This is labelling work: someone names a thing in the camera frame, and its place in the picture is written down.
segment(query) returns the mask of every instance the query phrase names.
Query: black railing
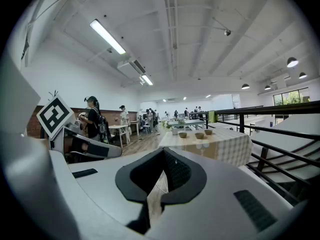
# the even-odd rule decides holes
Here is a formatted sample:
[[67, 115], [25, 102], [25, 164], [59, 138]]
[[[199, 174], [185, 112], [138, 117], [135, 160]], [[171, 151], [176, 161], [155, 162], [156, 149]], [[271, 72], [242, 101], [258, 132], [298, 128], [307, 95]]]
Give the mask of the black railing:
[[[249, 115], [293, 115], [293, 114], [319, 114], [320, 113], [320, 101], [312, 101], [312, 102], [306, 102], [306, 103], [298, 103], [298, 104], [289, 104], [289, 105], [277, 105], [277, 106], [257, 106], [257, 107], [245, 107], [245, 108], [236, 108], [236, 109], [227, 109], [227, 110], [216, 110], [214, 112], [218, 115], [218, 118], [220, 118], [217, 122], [223, 123], [227, 125], [237, 126], [239, 127], [239, 131], [241, 133], [245, 132], [245, 128], [259, 130], [259, 131], [265, 131], [265, 132], [271, 132], [275, 134], [282, 134], [282, 135], [288, 135], [288, 136], [294, 136], [299, 138], [305, 138], [316, 141], [320, 141], [320, 135], [317, 134], [308, 134], [303, 132], [295, 132], [295, 131], [289, 131], [289, 130], [280, 130], [280, 129], [274, 129], [274, 128], [265, 128], [265, 127], [258, 127], [254, 125], [245, 125], [245, 115], [249, 117]], [[235, 116], [239, 119], [239, 123], [231, 123], [226, 122], [226, 118], [228, 118], [228, 115]], [[206, 128], [213, 126], [209, 125], [209, 112], [195, 112], [190, 113], [189, 117], [193, 119], [200, 119], [205, 120]], [[320, 161], [307, 158], [307, 156], [300, 156], [298, 154], [295, 154], [294, 152], [300, 150], [294, 150], [294, 152], [287, 151], [266, 143], [262, 143], [260, 141], [252, 140], [252, 142], [256, 145], [262, 146], [261, 154], [260, 156], [257, 154], [252, 153], [251, 156], [258, 160], [258, 162], [251, 162], [246, 164], [246, 166], [253, 171], [257, 176], [262, 177], [264, 180], [268, 182], [268, 184], [275, 189], [276, 191], [280, 191], [284, 197], [293, 205], [295, 205], [297, 202], [299, 202], [299, 199], [297, 196], [293, 196], [290, 192], [288, 192], [286, 189], [284, 189], [282, 186], [280, 186], [277, 182], [269, 178], [263, 173], [263, 168], [266, 165], [269, 167], [272, 167], [276, 170], [277, 173], [282, 173], [286, 175], [287, 177], [293, 179], [298, 184], [302, 185], [303, 187], [310, 189], [312, 187], [311, 183], [307, 179], [302, 179], [291, 172], [291, 168], [283, 169], [279, 166], [279, 164], [272, 163], [269, 159], [267, 159], [268, 151], [273, 150], [276, 152], [281, 153], [279, 157], [289, 156], [294, 158], [294, 161], [302, 161], [305, 164], [304, 165], [298, 165], [295, 168], [301, 168], [304, 166], [315, 166], [320, 168]], [[252, 166], [253, 163], [258, 163], [257, 167]]]

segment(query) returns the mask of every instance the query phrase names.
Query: wooden floor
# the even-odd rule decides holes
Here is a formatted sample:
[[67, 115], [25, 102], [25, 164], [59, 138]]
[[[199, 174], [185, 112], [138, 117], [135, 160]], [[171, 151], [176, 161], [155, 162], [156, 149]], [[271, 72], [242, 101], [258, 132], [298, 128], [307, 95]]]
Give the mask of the wooden floor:
[[[158, 131], [153, 131], [152, 133], [133, 133], [130, 136], [129, 145], [124, 144], [122, 148], [122, 156], [132, 155], [142, 151], [150, 152], [158, 148], [158, 145], [162, 138], [165, 136], [166, 132], [170, 132], [170, 129], [165, 129], [162, 127], [161, 122], [158, 125]], [[165, 172], [163, 171], [158, 181], [154, 185], [152, 191], [147, 197], [149, 218], [151, 227], [155, 224], [157, 219], [161, 216], [161, 196], [168, 193], [168, 182]]]

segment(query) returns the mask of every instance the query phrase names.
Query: brick wall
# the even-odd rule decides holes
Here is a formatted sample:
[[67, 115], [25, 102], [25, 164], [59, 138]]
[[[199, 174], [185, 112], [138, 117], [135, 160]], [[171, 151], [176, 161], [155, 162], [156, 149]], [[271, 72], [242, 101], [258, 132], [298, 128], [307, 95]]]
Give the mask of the brick wall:
[[[26, 132], [28, 136], [34, 137], [34, 138], [40, 138], [40, 131], [41, 131], [41, 124], [39, 123], [39, 120], [37, 118], [38, 112], [43, 108], [43, 106], [37, 106], [32, 113], [32, 116], [29, 120], [29, 123], [26, 127]], [[81, 112], [85, 112], [86, 110], [84, 108], [71, 108], [77, 116]], [[120, 119], [120, 113], [121, 111], [114, 111], [114, 110], [100, 110], [101, 114], [106, 118], [106, 120], [109, 123], [109, 126], [112, 125], [119, 125], [120, 121], [116, 122], [115, 118]], [[129, 111], [129, 117], [131, 121], [137, 120], [137, 112], [130, 112]], [[131, 126], [132, 132], [136, 131], [136, 126], [132, 125]]]

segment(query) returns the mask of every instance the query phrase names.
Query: bowl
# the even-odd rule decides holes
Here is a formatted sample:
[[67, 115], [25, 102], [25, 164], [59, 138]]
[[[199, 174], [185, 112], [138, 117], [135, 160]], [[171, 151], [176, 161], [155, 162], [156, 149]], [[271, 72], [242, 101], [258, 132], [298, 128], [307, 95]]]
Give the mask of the bowl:
[[204, 130], [206, 135], [211, 135], [212, 134], [212, 130]]
[[180, 138], [186, 138], [187, 137], [187, 133], [186, 132], [179, 132], [179, 136]]
[[205, 136], [205, 134], [202, 133], [202, 132], [197, 132], [197, 133], [195, 133], [194, 135], [195, 135], [195, 137], [196, 137], [197, 139], [199, 139], [199, 140], [202, 140], [202, 139], [204, 138], [204, 136]]

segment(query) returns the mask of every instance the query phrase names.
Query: checkered tablecloth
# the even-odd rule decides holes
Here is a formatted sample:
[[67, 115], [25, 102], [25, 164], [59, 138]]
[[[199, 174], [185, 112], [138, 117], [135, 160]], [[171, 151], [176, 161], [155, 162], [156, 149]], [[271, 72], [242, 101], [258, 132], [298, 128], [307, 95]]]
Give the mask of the checkered tablecloth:
[[212, 135], [204, 134], [204, 139], [197, 139], [195, 136], [195, 133], [204, 133], [204, 130], [186, 131], [187, 138], [180, 138], [179, 135], [167, 132], [159, 148], [176, 148], [237, 167], [249, 162], [253, 143], [247, 134], [224, 128], [210, 130]]

